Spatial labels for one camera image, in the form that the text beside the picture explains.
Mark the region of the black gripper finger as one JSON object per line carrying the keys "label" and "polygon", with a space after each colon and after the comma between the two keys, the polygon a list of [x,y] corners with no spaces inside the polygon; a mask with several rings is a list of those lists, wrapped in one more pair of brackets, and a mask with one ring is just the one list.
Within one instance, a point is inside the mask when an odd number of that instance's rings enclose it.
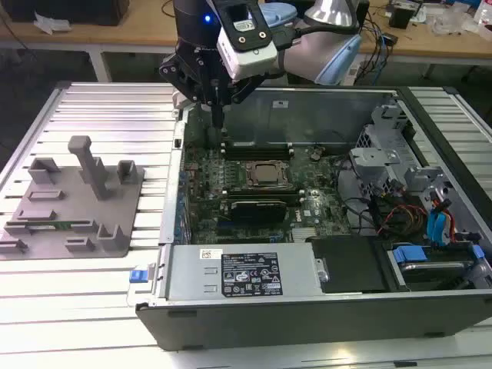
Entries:
{"label": "black gripper finger", "polygon": [[208,106],[211,122],[215,128],[218,126],[218,96],[202,53],[174,53],[161,63],[159,71],[188,100]]}
{"label": "black gripper finger", "polygon": [[217,106],[217,127],[224,125],[224,113],[232,106],[243,102],[261,83],[265,81],[265,75],[254,75],[240,81],[230,83],[227,86],[219,86]]}

